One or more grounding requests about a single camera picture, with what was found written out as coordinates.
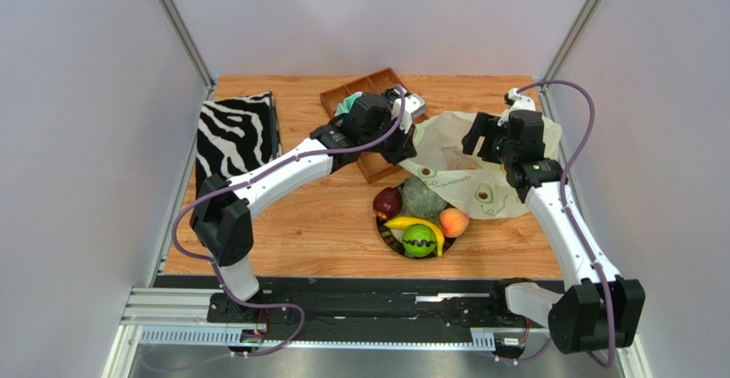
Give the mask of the pale green plastic bag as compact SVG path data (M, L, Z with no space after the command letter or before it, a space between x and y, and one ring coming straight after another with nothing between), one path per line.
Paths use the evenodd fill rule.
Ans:
M418 123L413 138L417 155L400 165L432 191L472 219L507 219L529 209L506 181L500 165L462 153L461 140L476 115L445 111ZM465 166L479 170L464 171Z

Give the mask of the black fruit plate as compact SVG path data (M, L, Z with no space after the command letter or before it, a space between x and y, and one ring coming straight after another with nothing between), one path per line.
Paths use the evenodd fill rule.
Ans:
M396 187L393 187L393 188L398 189L401 193L401 188L403 186L403 183L404 182L400 183L399 185L397 185ZM413 217L413 216L410 216L410 213L405 209L404 205L402 206L401 213L398 216ZM440 225L433 219L427 219L427 220L432 221L440 228ZM406 258L410 258L410 259L427 259L427 258L438 257L436 254L436 250L434 252L432 252L430 255L422 257L422 258L415 258L412 255L409 255L405 251L404 246L402 244L402 235L403 235L404 231L403 230L392 230L385 226L385 222L386 221L379 221L375 217L375 224L376 224L377 231L379 232L381 239L383 240L383 242L386 245L388 245L397 254L405 256ZM446 252L456 242L456 240L457 240L457 238L446 237L446 242L444 245L443 253Z

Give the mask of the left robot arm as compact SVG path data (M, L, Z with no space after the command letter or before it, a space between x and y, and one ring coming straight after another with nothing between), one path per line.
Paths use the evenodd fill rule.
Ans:
M260 289L248 258L255 218L304 184L357 162L363 153L379 154L392 165L415 157L415 121L426 109L416 93L395 100L363 93L347 112L281 157L237 177L207 178L194 201L190 226L229 295L245 302Z

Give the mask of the zebra pattern cloth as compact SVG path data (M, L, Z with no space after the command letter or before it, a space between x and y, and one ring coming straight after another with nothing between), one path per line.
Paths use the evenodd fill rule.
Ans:
M195 194L203 182L251 172L283 154L271 91L207 100L196 136Z

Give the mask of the pink peach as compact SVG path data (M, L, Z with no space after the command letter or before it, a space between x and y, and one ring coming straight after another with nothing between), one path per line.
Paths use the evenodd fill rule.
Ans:
M470 224L470 216L455 207L441 211L438 220L444 236L449 238L460 237Z

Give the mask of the yellow banana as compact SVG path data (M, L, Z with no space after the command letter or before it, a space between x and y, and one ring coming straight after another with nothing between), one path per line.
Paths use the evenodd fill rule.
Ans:
M412 225L425 225L434 233L436 242L436 254L437 256L442 256L446 238L443 231L432 221L416 217L398 216L385 222L385 226L392 230L405 231L408 227Z

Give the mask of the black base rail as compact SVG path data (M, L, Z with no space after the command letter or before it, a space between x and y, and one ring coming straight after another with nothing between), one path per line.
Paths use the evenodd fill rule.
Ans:
M541 345L548 330L497 316L491 279L263 277L251 307L210 276L161 276L132 290L123 323L147 343L491 351Z

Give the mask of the small green watermelon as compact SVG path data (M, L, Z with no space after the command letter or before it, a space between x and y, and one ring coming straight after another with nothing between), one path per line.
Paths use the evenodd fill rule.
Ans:
M436 250L437 238L428 226L411 225L402 235L402 244L409 255L422 258Z

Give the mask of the dark red apple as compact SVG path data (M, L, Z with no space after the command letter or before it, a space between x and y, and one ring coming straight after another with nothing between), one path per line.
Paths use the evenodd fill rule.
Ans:
M372 209L379 221L395 218L402 210L402 197L398 189L387 187L379 192L373 202Z

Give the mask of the teal white socks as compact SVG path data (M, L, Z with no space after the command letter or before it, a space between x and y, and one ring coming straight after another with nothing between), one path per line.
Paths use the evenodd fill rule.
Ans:
M337 104L335 112L334 112L334 116L339 117L343 114L348 113L351 110L355 101L361 96L362 96L362 92L355 92L355 93L347 96L346 98L344 98L340 103Z

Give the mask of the dark blue patterned sock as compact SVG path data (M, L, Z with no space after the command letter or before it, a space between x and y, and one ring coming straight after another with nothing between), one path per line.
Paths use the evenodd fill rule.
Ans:
M391 105L394 104L394 102L397 99L400 99L400 92L395 87L387 88L383 93L382 96L389 101Z

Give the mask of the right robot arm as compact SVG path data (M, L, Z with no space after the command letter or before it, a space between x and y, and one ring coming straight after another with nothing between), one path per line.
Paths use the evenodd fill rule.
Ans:
M462 139L463 152L501 165L519 200L535 216L558 260L564 292L525 278L495 287L499 311L547 327L564 354L604 351L613 361L632 345L645 302L636 279L626 279L597 245L579 212L560 163L545 154L544 122L537 111L505 119L480 112Z

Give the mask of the brown wooden divider tray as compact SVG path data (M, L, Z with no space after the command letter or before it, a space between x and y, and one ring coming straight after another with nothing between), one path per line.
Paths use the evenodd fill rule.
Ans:
M387 88L394 87L396 84L406 88L398 75L391 68L386 68L320 93L320 102L326 114L333 118L337 104L347 96L355 92L375 93L382 96ZM377 153L363 153L356 165L367 183L375 183L402 170L400 166L387 163Z

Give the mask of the green cantaloupe melon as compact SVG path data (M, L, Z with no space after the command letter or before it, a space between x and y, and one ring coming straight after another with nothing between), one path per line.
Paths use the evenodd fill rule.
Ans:
M431 219L447 207L447 202L419 177L410 177L404 181L401 198L405 209L422 219Z

